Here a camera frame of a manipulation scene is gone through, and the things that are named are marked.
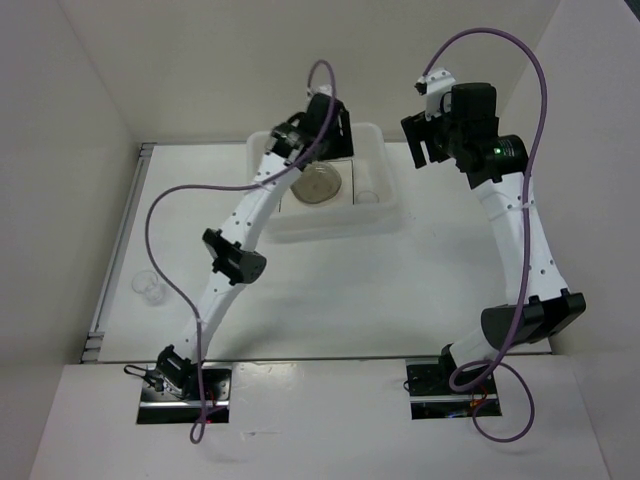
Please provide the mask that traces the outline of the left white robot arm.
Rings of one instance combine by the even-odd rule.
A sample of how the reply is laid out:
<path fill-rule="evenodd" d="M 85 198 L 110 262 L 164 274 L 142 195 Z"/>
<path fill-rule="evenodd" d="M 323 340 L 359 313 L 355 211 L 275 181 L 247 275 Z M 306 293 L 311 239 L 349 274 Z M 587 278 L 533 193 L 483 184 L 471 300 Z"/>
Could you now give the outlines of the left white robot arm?
<path fill-rule="evenodd" d="M 266 268 L 256 246 L 280 200 L 312 164 L 352 154 L 349 112 L 332 90 L 311 91 L 305 110 L 270 132 L 252 182 L 239 189 L 239 204 L 220 227 L 202 235 L 212 267 L 201 299 L 187 302 L 195 331 L 158 355 L 148 375 L 156 391 L 180 400 L 204 396 L 204 356 L 232 303 Z"/>

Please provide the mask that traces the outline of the square white plate black rim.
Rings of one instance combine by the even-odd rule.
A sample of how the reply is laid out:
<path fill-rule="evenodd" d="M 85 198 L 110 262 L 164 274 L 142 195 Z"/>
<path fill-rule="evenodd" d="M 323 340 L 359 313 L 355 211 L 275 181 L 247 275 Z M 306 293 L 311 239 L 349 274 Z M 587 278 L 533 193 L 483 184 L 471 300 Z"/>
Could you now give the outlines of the square white plate black rim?
<path fill-rule="evenodd" d="M 286 191 L 285 195 L 280 201 L 281 213 L 293 213 L 298 210 L 305 209 L 318 209 L 318 208 L 333 208 L 336 206 L 352 205 L 354 202 L 354 165 L 351 159 L 336 160 L 336 161 L 317 161 L 321 163 L 329 164 L 335 167 L 341 178 L 342 186 L 339 193 L 331 200 L 325 201 L 317 205 L 308 205 L 300 202 L 295 198 L 291 191 L 291 187 Z"/>

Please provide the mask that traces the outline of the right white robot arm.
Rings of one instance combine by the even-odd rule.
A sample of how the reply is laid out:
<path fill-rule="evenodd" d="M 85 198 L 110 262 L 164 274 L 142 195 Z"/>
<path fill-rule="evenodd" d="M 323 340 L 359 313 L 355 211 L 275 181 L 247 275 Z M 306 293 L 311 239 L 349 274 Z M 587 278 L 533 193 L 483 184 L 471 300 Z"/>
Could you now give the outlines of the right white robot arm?
<path fill-rule="evenodd" d="M 459 393 L 501 350 L 558 334 L 585 312 L 586 301 L 570 290 L 549 248 L 522 139 L 499 133 L 495 87 L 457 83 L 439 71 L 415 88 L 425 110 L 401 122 L 414 164 L 455 162 L 487 215 L 505 277 L 506 304 L 484 309 L 479 327 L 441 351 L 439 384 Z"/>

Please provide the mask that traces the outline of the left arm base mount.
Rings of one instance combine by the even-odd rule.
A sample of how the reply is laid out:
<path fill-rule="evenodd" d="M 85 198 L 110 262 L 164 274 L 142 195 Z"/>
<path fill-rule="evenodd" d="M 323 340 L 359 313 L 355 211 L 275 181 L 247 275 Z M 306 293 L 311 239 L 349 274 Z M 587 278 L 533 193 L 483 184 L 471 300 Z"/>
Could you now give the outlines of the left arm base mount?
<path fill-rule="evenodd" d="M 179 398 L 168 387 L 160 385 L 151 369 L 127 365 L 125 372 L 142 380 L 136 419 L 138 425 L 189 424 L 199 418 L 201 404 L 196 379 L 193 379 L 187 396 Z M 231 366 L 205 363 L 203 382 L 206 423 L 227 423 L 232 386 Z"/>

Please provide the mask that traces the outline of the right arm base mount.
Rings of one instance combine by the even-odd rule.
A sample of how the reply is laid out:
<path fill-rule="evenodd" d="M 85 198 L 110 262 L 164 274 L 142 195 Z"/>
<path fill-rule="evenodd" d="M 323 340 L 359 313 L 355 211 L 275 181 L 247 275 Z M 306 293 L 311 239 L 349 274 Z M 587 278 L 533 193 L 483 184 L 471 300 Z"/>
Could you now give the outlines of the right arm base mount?
<path fill-rule="evenodd" d="M 409 395 L 413 420 L 471 418 L 480 406 L 478 417 L 502 415 L 497 387 L 492 376 L 471 391 L 457 393 L 448 383 L 449 376 L 435 358 L 406 361 L 403 388 Z"/>

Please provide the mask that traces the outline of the clear glass dish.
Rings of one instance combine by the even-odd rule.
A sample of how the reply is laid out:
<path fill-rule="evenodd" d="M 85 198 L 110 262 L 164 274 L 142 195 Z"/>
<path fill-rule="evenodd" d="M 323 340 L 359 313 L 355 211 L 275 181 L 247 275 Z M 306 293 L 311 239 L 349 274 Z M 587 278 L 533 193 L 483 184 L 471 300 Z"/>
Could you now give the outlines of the clear glass dish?
<path fill-rule="evenodd" d="M 291 185 L 295 198 L 308 205 L 317 205 L 334 198 L 340 191 L 342 178 L 338 170 L 326 163 L 308 166 Z"/>

